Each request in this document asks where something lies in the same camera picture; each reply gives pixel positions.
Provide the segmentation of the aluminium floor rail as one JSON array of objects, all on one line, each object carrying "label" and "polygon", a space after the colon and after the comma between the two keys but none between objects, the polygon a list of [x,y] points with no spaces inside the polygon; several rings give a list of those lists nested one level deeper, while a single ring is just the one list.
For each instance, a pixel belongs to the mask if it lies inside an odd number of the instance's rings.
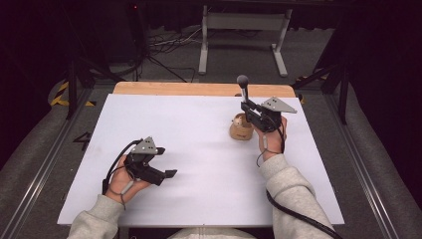
[{"label": "aluminium floor rail", "polygon": [[48,177],[53,170],[54,165],[56,164],[56,161],[58,160],[58,155],[63,148],[64,141],[69,134],[69,131],[76,123],[77,118],[82,111],[86,101],[89,99],[92,91],[92,89],[81,90],[81,94],[77,98],[76,108],[72,116],[69,119],[66,119],[62,124],[61,129],[52,146],[50,147],[45,159],[43,160],[42,164],[37,170],[37,173],[29,184],[29,188],[26,190],[5,230],[0,235],[0,239],[15,239],[18,235],[30,211],[35,205],[44,185],[46,184]]},{"label": "aluminium floor rail", "polygon": [[365,197],[369,203],[372,213],[377,221],[384,239],[399,239],[396,229],[389,217],[385,205],[380,198],[378,190],[364,164],[363,158],[359,153],[357,146],[346,124],[342,122],[338,114],[337,104],[332,95],[323,96],[326,104],[332,114],[341,137],[345,141],[347,149],[351,155],[351,164],[354,168],[359,183],[363,189]]}]

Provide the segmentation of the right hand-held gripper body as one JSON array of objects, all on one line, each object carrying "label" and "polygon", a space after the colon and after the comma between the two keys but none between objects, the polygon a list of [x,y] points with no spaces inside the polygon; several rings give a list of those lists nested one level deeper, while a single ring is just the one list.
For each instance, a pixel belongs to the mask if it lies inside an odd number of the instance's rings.
[{"label": "right hand-held gripper body", "polygon": [[279,98],[271,97],[261,103],[262,111],[254,111],[259,114],[262,119],[261,125],[255,125],[262,132],[272,132],[277,130],[282,124],[282,113],[295,114],[297,111],[280,100]]}]

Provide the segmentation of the person's left hand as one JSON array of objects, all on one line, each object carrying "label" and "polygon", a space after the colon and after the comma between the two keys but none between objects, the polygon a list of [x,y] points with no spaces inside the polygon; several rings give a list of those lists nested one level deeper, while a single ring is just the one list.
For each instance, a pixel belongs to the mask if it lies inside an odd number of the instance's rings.
[{"label": "person's left hand", "polygon": [[124,168],[124,154],[117,165],[117,170],[113,173],[105,196],[121,204],[126,204],[139,191],[149,186],[145,181],[133,181]]}]

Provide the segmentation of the black tripod stand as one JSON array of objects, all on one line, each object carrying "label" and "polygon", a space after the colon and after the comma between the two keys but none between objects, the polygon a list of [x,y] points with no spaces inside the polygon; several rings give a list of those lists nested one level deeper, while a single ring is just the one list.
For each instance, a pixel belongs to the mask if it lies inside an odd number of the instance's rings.
[{"label": "black tripod stand", "polygon": [[100,65],[83,57],[72,57],[68,63],[68,76],[67,80],[69,83],[69,108],[67,119],[70,120],[76,113],[78,106],[78,90],[77,81],[80,81],[85,89],[91,89],[94,84],[93,73],[91,69],[96,70],[100,74],[104,75],[107,79],[111,79],[114,82],[122,82],[122,78],[116,74],[113,74],[110,70],[101,67]]},{"label": "black tripod stand", "polygon": [[340,121],[346,124],[346,101],[349,84],[349,72],[345,63],[333,64],[326,68],[317,70],[307,77],[299,77],[293,84],[292,88],[298,90],[307,84],[326,77],[324,83],[320,86],[320,90],[326,95],[332,95],[336,88],[339,88],[339,99],[337,113]]}]

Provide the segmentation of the white metal stand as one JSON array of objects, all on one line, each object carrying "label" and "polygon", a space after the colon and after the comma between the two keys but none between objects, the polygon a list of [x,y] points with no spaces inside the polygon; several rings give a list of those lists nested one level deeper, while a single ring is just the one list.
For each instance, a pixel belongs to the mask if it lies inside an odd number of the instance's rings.
[{"label": "white metal stand", "polygon": [[288,31],[293,10],[288,9],[282,14],[250,14],[250,13],[216,13],[210,12],[207,5],[202,11],[202,43],[199,57],[198,73],[207,73],[208,60],[208,30],[260,30],[278,31],[279,40],[271,45],[271,50],[281,77],[286,77],[288,71],[281,49]]}]

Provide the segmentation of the small brown toy object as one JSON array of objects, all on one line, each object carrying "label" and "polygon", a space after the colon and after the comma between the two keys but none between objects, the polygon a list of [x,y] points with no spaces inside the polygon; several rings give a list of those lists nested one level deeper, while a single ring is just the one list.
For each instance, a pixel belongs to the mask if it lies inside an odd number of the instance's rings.
[{"label": "small brown toy object", "polygon": [[234,116],[229,128],[229,134],[232,138],[236,140],[250,140],[253,131],[252,124],[246,120],[246,115],[244,113]]}]

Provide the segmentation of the person's right hand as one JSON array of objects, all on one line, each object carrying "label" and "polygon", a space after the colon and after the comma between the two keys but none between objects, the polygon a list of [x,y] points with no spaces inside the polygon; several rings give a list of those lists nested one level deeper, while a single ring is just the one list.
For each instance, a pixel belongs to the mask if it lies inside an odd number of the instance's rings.
[{"label": "person's right hand", "polygon": [[262,132],[254,126],[254,131],[259,136],[259,149],[264,161],[285,150],[287,119],[281,117],[281,120],[282,124],[279,129],[272,132]]}]

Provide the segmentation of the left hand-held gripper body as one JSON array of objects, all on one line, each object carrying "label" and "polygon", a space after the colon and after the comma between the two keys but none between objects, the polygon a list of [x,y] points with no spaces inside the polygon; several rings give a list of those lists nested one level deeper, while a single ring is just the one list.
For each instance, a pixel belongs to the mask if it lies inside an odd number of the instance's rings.
[{"label": "left hand-held gripper body", "polygon": [[124,167],[134,180],[142,180],[160,185],[165,179],[164,172],[153,168],[149,163],[157,155],[157,146],[151,136],[142,139],[126,156]]}]

